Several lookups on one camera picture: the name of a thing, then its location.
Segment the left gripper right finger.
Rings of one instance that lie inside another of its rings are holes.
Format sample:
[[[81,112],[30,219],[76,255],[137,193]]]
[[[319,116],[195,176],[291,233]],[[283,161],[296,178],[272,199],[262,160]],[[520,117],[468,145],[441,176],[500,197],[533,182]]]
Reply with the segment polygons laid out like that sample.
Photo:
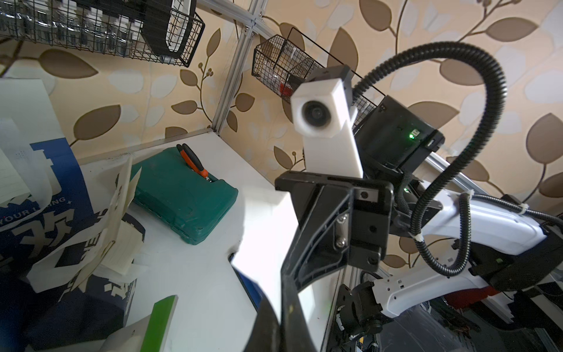
[[[281,278],[281,351],[316,352],[317,349],[303,315],[296,284],[292,277],[284,275]]]

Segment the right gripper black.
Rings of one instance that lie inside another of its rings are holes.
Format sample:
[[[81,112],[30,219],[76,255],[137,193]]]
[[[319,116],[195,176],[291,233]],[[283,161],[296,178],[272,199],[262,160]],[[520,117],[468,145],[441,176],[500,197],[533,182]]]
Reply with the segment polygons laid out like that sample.
[[[303,290],[344,264],[376,271],[386,254],[394,186],[385,180],[285,172],[299,221],[281,269],[282,283]]]

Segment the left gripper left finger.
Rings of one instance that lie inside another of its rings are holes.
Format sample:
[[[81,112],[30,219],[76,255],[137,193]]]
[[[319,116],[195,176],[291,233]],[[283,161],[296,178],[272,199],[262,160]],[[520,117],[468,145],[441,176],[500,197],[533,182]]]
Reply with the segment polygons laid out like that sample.
[[[257,317],[244,352],[278,352],[281,343],[281,329],[278,318],[268,298],[259,306]]]

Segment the blue stapler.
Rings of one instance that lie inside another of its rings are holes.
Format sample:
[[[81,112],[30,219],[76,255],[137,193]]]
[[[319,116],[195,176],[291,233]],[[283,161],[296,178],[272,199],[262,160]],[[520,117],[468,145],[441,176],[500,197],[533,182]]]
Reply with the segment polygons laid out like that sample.
[[[258,284],[254,283],[252,280],[250,280],[245,275],[240,273],[240,271],[237,270],[234,267],[234,265],[232,264],[233,258],[234,258],[234,253],[232,253],[229,256],[228,261],[230,262],[231,266],[233,267],[235,275],[237,276],[240,284],[242,285],[243,289],[245,290],[246,295],[248,296],[250,302],[252,303],[252,306],[255,308],[256,311],[258,311],[258,309],[260,308],[260,304],[262,302],[262,299],[264,297],[264,294],[263,294],[262,290],[260,289],[260,287],[258,286]]]

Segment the pale yellow receipt sheet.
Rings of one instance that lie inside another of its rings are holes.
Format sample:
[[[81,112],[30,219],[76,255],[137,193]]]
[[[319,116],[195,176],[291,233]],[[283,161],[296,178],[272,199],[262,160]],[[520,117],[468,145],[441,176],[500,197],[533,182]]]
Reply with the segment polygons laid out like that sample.
[[[298,220],[287,192],[250,188],[243,193],[243,237],[233,266],[256,283],[280,323],[281,267],[296,234]],[[339,274],[330,274],[299,293],[303,316],[316,351],[322,350]]]

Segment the green white tissue pack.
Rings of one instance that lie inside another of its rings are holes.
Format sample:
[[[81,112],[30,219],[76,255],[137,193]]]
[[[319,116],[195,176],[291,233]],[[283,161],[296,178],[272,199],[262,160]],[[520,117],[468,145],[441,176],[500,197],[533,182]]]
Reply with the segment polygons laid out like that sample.
[[[153,305],[150,315],[117,330],[105,340],[52,348],[48,351],[164,351],[177,302],[177,295],[161,299]]]

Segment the small blue white bag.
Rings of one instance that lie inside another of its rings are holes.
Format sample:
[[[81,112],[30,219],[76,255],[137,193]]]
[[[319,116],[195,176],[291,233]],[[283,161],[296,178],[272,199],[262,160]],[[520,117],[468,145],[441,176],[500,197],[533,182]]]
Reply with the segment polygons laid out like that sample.
[[[119,174],[132,169],[128,159]],[[81,220],[69,239],[34,264],[22,278],[1,277],[1,350],[46,351],[105,340],[126,325],[142,267],[122,276],[101,265],[111,244],[108,208]],[[124,220],[143,234],[145,228],[127,211]]]

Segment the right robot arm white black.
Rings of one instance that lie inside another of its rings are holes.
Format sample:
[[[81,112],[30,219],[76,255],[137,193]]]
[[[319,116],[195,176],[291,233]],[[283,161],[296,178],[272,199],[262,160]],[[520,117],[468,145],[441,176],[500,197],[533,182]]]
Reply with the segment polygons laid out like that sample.
[[[293,95],[293,122],[303,136],[310,172],[286,172],[276,188],[289,192],[299,225],[281,269],[281,349],[306,351],[313,342],[299,293],[347,265],[378,268],[390,235],[404,235],[413,211],[394,209],[385,180],[363,178],[351,114],[336,95]],[[562,221],[484,194],[440,192],[423,217],[458,248],[410,274],[347,290],[339,325],[350,339],[378,331],[407,309],[447,293],[492,286],[522,290],[540,282],[562,259]]]

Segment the orange black pliers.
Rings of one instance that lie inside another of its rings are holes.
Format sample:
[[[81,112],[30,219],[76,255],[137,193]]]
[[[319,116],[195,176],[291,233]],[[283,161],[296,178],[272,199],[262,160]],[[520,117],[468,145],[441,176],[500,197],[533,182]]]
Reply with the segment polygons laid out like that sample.
[[[199,176],[203,177],[208,182],[213,182],[212,175],[205,169],[202,162],[197,157],[196,153],[187,144],[177,144],[177,150],[182,156],[185,163]]]

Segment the black socket tool set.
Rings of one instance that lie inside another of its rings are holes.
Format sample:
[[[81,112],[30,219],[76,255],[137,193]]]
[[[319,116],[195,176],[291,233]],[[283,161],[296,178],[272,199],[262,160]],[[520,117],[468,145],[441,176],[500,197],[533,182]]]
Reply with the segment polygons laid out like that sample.
[[[92,50],[188,65],[205,27],[195,1],[77,1]]]

